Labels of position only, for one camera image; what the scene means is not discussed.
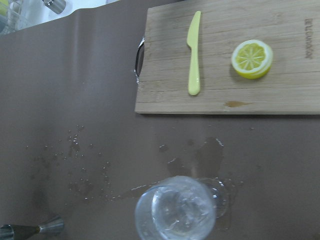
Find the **yellow plastic knife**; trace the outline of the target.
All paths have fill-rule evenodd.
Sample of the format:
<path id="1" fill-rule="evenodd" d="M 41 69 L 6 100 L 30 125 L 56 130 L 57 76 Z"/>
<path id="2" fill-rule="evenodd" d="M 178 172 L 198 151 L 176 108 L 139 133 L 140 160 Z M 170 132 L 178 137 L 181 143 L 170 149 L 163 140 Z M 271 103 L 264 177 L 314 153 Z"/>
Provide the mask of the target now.
<path id="1" fill-rule="evenodd" d="M 200 68 L 199 68 L 199 29 L 201 11 L 196 11 L 189 25 L 186 43 L 190 48 L 190 65 L 188 74 L 188 93 L 191 96 L 197 95 L 201 90 Z"/>

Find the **bamboo cutting board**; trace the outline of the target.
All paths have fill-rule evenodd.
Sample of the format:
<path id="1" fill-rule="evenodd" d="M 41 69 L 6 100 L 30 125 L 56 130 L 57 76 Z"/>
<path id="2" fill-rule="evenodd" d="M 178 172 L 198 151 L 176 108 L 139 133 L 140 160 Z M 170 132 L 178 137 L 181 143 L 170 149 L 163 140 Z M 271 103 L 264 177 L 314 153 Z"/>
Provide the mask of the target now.
<path id="1" fill-rule="evenodd" d="M 200 92 L 188 93 L 190 23 L 201 11 Z M 141 114 L 318 114 L 317 0 L 185 0 L 148 9 L 135 111 Z M 246 79 L 234 49 L 257 39 L 273 50 L 269 72 Z"/>

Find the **lemon slice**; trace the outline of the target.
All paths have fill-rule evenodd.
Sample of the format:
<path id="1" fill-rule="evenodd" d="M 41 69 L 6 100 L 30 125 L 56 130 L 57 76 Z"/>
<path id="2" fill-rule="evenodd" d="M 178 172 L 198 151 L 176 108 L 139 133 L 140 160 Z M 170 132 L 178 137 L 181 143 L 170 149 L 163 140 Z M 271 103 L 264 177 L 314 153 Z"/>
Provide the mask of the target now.
<path id="1" fill-rule="evenodd" d="M 250 39 L 235 48 L 231 56 L 231 65 L 241 77 L 254 80 L 268 73 L 273 59 L 274 53 L 268 44 Z"/>

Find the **brown table mat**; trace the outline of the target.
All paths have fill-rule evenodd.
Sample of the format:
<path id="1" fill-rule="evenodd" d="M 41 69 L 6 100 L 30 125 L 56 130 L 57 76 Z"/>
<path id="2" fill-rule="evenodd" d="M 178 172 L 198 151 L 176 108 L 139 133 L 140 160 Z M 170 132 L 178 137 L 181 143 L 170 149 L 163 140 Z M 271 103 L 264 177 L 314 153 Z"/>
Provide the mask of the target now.
<path id="1" fill-rule="evenodd" d="M 126 0 L 0 39 L 0 223 L 59 215 L 58 240 L 136 240 L 135 207 L 176 174 L 219 177 L 210 240 L 320 237 L 316 115 L 142 115 L 133 72 L 147 9 Z"/>

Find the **steel jigger measuring cup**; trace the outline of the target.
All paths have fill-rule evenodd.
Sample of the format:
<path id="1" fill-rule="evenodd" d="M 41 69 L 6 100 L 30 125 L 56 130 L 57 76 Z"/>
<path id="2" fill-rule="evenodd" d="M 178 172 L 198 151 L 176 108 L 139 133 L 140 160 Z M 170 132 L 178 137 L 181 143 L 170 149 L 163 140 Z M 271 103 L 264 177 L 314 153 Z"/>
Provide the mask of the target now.
<path id="1" fill-rule="evenodd" d="M 1 240 L 27 240 L 34 235 L 58 235 L 65 227 L 65 223 L 60 216 L 55 216 L 39 225 L 16 225 L 4 224 L 0 227 Z"/>

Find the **clear ice cubes pile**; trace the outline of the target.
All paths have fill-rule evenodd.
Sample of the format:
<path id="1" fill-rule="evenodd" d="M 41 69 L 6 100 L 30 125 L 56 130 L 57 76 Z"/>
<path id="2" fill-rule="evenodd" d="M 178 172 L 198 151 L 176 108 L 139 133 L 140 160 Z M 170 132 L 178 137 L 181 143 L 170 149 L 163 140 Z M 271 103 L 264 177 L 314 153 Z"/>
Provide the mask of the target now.
<path id="1" fill-rule="evenodd" d="M 159 187 L 152 198 L 151 215 L 156 229 L 165 235 L 189 234 L 211 217 L 206 198 L 187 190 Z"/>

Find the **wine glass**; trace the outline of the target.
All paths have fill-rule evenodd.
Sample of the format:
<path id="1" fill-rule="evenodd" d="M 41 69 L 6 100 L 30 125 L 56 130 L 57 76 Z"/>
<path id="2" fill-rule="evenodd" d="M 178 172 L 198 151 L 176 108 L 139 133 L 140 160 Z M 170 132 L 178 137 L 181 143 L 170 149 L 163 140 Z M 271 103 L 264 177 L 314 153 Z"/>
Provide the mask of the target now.
<path id="1" fill-rule="evenodd" d="M 142 240 L 204 240 L 229 208 L 230 194 L 218 178 L 177 175 L 139 198 L 135 227 Z"/>

